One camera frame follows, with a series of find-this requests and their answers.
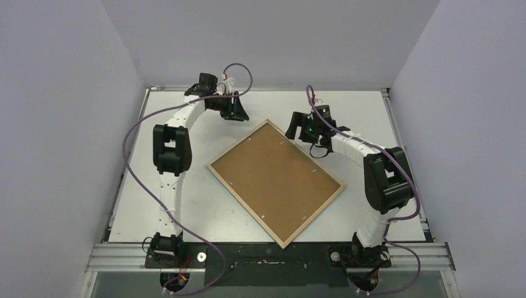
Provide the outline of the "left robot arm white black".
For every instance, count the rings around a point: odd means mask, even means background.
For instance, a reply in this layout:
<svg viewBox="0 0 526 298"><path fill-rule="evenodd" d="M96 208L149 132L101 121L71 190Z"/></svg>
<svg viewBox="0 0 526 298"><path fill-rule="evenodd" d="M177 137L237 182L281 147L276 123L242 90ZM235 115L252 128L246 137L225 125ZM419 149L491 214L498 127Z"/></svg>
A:
<svg viewBox="0 0 526 298"><path fill-rule="evenodd" d="M217 111L225 120L247 121L239 93L233 89L237 78L221 79L201 73L198 83L184 93L183 107L165 123L153 128L153 163L159 173L161 193L159 220L150 244L153 257L169 267L180 266L186 257L181 219L182 183L192 163L189 130L206 111Z"/></svg>

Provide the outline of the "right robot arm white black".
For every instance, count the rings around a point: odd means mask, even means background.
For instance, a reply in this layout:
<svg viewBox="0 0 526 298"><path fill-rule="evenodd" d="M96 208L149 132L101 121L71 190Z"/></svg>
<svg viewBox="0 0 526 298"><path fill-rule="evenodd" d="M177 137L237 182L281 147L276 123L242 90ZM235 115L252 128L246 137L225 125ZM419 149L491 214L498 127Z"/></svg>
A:
<svg viewBox="0 0 526 298"><path fill-rule="evenodd" d="M340 154L362 167L367 206L353 235L348 263L365 267L387 261L385 238L390 224L414 198L405 151L370 143L350 128L337 126L328 105L316 106L309 114L294 112L285 136Z"/></svg>

